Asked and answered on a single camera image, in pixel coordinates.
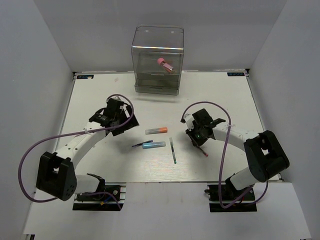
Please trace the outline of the clear acrylic drawer organizer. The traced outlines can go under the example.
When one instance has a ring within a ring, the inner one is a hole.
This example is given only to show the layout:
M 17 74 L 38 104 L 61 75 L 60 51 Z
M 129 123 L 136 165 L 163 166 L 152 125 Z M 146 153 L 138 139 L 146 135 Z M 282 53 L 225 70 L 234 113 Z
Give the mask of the clear acrylic drawer organizer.
M 184 60 L 184 29 L 171 25 L 139 25 L 131 44 L 137 93 L 177 96 Z M 175 74 L 167 73 L 158 58 L 173 61 Z

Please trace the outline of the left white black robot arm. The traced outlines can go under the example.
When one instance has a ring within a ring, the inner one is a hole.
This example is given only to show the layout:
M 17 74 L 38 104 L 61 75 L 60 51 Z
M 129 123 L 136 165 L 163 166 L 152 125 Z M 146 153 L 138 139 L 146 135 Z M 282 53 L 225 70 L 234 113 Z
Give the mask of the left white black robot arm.
M 36 188 L 62 201 L 74 194 L 90 195 L 99 200 L 105 196 L 106 181 L 92 173 L 77 175 L 83 157 L 107 135 L 120 135 L 139 126 L 130 100 L 112 95 L 106 107 L 97 110 L 82 131 L 74 133 L 70 142 L 53 153 L 45 152 L 39 160 Z

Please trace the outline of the green pen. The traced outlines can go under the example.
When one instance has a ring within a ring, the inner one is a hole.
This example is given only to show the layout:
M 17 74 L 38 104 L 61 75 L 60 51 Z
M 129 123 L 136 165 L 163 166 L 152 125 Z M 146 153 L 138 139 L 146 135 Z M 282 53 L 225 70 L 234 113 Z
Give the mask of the green pen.
M 172 153 L 172 157 L 173 157 L 173 162 L 174 162 L 174 164 L 177 164 L 176 154 L 175 154 L 175 150 L 174 150 L 174 142 L 173 142 L 172 137 L 169 138 L 169 143 L 170 143 L 171 153 Z

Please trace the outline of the purple pen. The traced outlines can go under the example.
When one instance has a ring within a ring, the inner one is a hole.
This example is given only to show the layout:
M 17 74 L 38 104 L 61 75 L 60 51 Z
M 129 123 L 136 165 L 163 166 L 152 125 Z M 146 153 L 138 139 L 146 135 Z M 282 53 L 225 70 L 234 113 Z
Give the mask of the purple pen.
M 144 141 L 144 142 L 140 142 L 140 143 L 134 144 L 131 147 L 135 148 L 135 147 L 142 146 L 143 144 L 152 143 L 152 142 L 153 142 L 153 140 L 147 140 L 147 141 Z

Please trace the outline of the pink capped marker tube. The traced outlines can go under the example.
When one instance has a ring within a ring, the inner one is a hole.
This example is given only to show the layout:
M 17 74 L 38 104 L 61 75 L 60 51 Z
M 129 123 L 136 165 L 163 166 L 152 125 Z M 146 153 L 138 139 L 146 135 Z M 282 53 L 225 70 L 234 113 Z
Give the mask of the pink capped marker tube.
M 172 60 L 166 60 L 163 57 L 157 59 L 157 64 L 160 65 L 168 74 L 175 74 L 176 69 L 173 66 Z

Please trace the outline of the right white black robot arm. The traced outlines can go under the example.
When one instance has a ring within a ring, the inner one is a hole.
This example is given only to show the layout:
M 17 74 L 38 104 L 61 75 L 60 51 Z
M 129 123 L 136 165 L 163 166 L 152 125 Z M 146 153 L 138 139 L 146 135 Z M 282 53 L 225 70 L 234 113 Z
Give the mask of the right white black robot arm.
M 204 108 L 184 114 L 186 134 L 193 146 L 199 148 L 207 140 L 225 141 L 245 152 L 248 167 L 225 180 L 221 190 L 236 200 L 246 188 L 264 183 L 290 166 L 276 135 L 269 130 L 261 133 L 231 126 L 222 118 L 213 119 Z

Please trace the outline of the red pen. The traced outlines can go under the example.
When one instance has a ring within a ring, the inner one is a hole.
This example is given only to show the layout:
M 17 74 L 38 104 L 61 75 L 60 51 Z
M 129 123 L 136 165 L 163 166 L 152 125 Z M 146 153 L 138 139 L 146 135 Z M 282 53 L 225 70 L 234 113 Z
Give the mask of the red pen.
M 196 143 L 193 143 L 193 146 L 196 147 L 199 151 L 201 151 L 201 153 L 205 156 L 208 157 L 208 154 Z

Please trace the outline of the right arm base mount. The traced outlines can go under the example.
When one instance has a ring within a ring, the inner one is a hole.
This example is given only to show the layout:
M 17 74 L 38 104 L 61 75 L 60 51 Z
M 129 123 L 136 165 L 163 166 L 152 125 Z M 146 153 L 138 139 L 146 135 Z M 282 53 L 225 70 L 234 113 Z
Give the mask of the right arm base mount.
M 208 196 L 209 200 L 209 210 L 211 213 L 249 213 L 249 212 L 257 212 L 257 206 L 254 202 L 256 200 L 256 196 L 254 190 L 251 188 L 250 191 L 240 198 L 237 202 L 235 202 L 229 208 L 222 208 L 219 201 L 219 188 L 218 183 L 209 184 L 204 190 L 204 194 Z M 230 204 L 233 200 L 235 200 L 238 196 L 240 196 L 245 189 L 243 190 L 235 190 L 232 189 L 231 184 L 228 186 L 223 182 L 221 184 L 221 198 L 222 203 L 224 205 Z

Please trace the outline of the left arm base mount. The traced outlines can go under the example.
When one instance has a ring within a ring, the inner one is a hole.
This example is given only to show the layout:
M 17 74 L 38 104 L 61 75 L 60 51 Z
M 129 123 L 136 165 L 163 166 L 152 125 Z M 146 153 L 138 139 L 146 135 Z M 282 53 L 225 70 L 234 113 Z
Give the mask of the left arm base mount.
M 126 183 L 110 183 L 98 175 L 77 176 L 74 211 L 118 212 L 126 198 Z

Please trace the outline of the blue capped highlighter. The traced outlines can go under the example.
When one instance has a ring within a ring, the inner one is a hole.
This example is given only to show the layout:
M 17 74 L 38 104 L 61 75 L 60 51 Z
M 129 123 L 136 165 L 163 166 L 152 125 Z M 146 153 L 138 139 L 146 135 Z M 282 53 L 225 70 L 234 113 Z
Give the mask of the blue capped highlighter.
M 145 142 L 142 144 L 143 149 L 153 149 L 153 148 L 162 148 L 166 146 L 165 141 L 158 141 L 158 142 Z

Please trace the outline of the orange capped highlighter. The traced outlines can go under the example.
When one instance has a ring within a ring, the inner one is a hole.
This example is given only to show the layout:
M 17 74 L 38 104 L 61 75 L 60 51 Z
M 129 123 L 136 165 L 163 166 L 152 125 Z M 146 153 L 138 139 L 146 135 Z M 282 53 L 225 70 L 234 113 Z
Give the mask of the orange capped highlighter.
M 163 134 L 163 133 L 167 133 L 167 132 L 168 132 L 167 127 L 159 127 L 159 128 L 152 128 L 152 129 L 145 130 L 146 135 Z

